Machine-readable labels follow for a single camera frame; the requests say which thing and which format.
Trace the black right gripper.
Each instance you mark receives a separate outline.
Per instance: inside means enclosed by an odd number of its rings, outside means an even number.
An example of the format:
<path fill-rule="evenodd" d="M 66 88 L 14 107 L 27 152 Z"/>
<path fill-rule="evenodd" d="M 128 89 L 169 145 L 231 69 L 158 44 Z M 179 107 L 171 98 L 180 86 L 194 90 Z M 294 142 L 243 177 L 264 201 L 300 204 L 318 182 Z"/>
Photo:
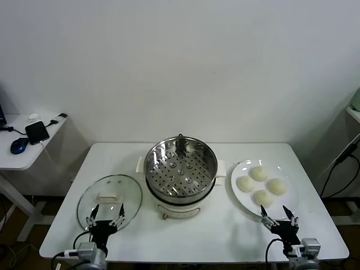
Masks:
<path fill-rule="evenodd" d="M 263 207 L 263 205 L 261 205 L 261 223 L 265 227 L 271 227 L 270 231 L 273 234 L 278 235 L 282 240 L 282 243 L 286 247 L 289 247 L 291 245 L 299 245 L 300 240 L 297 237 L 297 232 L 299 230 L 299 218 L 293 215 L 292 211 L 286 206 L 283 205 L 282 207 L 289 221 L 274 220 L 273 218 L 268 216 L 265 208 Z"/>

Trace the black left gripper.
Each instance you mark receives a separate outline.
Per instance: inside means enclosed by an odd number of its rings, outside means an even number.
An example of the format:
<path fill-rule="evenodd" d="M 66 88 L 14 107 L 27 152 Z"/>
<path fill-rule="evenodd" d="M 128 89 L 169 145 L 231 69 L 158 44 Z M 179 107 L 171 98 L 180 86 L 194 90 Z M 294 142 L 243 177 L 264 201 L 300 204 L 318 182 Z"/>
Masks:
<path fill-rule="evenodd" d="M 97 204 L 92 209 L 89 217 L 86 217 L 87 226 L 91 235 L 90 242 L 94 242 L 96 247 L 101 250 L 107 250 L 107 241 L 109 237 L 118 232 L 119 228 L 125 221 L 124 204 L 121 204 L 119 214 L 116 218 L 111 220 L 96 221 L 100 205 Z"/>

